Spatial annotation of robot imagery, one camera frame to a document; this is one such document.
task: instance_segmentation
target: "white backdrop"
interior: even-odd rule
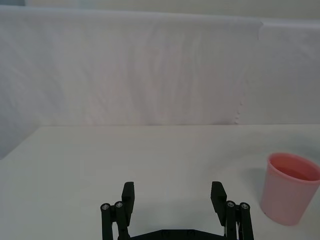
[[[320,124],[320,21],[0,7],[0,156],[39,125]]]

